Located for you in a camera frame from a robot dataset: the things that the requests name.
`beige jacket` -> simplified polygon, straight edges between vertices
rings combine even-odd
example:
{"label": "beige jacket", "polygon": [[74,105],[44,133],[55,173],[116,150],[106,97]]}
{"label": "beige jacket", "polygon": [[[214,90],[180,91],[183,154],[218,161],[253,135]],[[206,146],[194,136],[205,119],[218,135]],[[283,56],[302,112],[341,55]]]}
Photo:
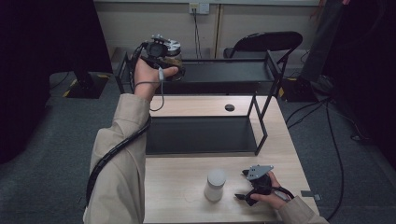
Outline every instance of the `beige jacket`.
{"label": "beige jacket", "polygon": [[[122,94],[109,129],[101,129],[93,146],[91,171],[117,143],[140,129],[149,117],[149,102]],[[99,174],[84,223],[143,223],[145,215],[146,135],[115,156]],[[279,210],[285,223],[327,223],[296,197]]]}

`electrical outlet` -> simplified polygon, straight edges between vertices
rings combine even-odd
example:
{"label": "electrical outlet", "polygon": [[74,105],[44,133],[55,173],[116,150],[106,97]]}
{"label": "electrical outlet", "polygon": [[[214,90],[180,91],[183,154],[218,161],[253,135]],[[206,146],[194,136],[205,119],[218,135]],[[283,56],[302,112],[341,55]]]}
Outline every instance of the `electrical outlet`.
{"label": "electrical outlet", "polygon": [[193,11],[192,11],[193,9],[195,9],[195,13],[196,14],[200,13],[199,4],[198,3],[190,3],[190,9],[189,9],[190,14],[193,13]]}
{"label": "electrical outlet", "polygon": [[199,14],[209,14],[209,4],[200,3],[199,4]]}

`gray carpet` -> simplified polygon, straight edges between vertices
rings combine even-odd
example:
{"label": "gray carpet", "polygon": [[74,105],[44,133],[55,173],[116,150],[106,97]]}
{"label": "gray carpet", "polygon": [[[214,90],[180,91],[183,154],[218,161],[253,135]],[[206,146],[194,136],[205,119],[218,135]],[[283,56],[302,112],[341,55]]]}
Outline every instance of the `gray carpet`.
{"label": "gray carpet", "polygon": [[[52,75],[51,85],[64,76]],[[72,79],[70,74],[51,90],[46,114],[27,149],[0,165],[0,223],[82,223],[94,137],[100,128],[110,126],[120,92],[112,77],[100,99],[63,98]],[[278,102],[285,119],[307,105]],[[289,124],[315,106],[294,115]],[[339,115],[335,102],[329,108],[345,174],[344,198],[332,223],[395,223],[394,170],[376,146],[350,139],[356,130]],[[317,201],[319,212],[327,217],[339,200],[341,171],[326,107],[291,127],[290,134],[308,183],[322,198]]]}

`table surface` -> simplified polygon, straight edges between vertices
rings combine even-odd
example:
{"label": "table surface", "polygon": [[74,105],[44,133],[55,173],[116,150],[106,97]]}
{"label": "table surface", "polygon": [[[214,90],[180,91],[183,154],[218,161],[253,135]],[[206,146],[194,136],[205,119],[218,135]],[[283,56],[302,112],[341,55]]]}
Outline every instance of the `table surface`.
{"label": "table surface", "polygon": [[[258,96],[263,107],[266,96]],[[163,109],[151,116],[237,116],[246,115],[251,96],[165,96]],[[161,96],[155,96],[151,108],[158,108]],[[234,112],[224,109],[235,106]],[[262,138],[258,118],[250,116],[256,141]],[[303,168],[291,142],[285,121],[275,99],[264,116],[268,132],[262,150],[254,154],[173,155],[147,157],[146,160],[146,217],[145,223],[206,223],[206,222],[264,222],[280,217],[269,204],[248,206],[235,198],[235,193],[246,194],[252,190],[242,175],[251,165],[274,165],[274,173],[282,187],[294,195],[310,190]],[[227,175],[223,196],[217,203],[206,199],[204,188],[211,169],[223,169]],[[318,214],[313,198],[302,199]]]}

